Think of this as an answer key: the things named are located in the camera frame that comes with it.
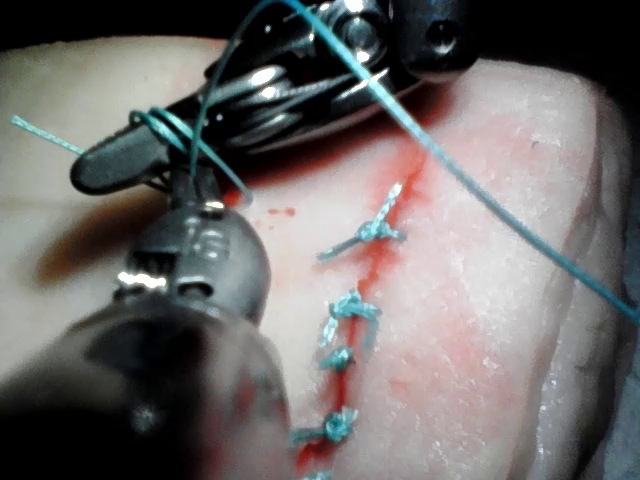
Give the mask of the left arm needle driver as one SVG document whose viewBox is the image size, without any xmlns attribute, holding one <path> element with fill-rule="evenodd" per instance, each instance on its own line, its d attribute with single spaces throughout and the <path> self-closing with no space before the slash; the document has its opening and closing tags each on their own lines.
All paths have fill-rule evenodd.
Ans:
<svg viewBox="0 0 640 480">
<path fill-rule="evenodd" d="M 202 301 L 259 323 L 270 279 L 255 229 L 235 210 L 211 201 L 170 209 L 148 226 L 126 256 L 114 297 Z"/>
</svg>

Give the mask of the left arm needle driver jaw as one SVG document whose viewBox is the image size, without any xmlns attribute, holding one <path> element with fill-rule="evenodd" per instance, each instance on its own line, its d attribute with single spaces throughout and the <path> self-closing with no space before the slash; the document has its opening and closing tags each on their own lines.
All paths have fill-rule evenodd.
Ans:
<svg viewBox="0 0 640 480">
<path fill-rule="evenodd" d="M 171 205 L 202 205 L 221 200 L 214 168 L 198 164 L 192 176 L 187 165 L 174 166 L 170 171 L 170 198 Z"/>
</svg>

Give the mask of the right arm needle driver jaw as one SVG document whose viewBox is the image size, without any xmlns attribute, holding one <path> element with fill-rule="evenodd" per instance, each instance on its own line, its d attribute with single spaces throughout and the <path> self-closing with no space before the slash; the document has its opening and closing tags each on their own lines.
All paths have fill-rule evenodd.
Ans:
<svg viewBox="0 0 640 480">
<path fill-rule="evenodd" d="M 191 131 L 200 103 L 186 97 L 168 107 L 133 110 L 128 125 L 81 154 L 70 170 L 73 186 L 105 195 L 149 184 L 166 173 L 190 172 Z"/>
</svg>

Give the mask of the right arm needle driver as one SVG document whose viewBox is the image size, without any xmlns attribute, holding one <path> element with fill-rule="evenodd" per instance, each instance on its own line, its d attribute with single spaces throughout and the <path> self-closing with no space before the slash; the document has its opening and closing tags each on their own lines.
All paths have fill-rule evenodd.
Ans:
<svg viewBox="0 0 640 480">
<path fill-rule="evenodd" d="M 371 76 L 400 97 L 422 84 L 391 45 L 387 1 L 308 8 Z M 248 28 L 207 103 L 203 137 L 223 150 L 268 151 L 321 138 L 378 111 L 374 96 L 300 14 L 266 8 Z"/>
</svg>

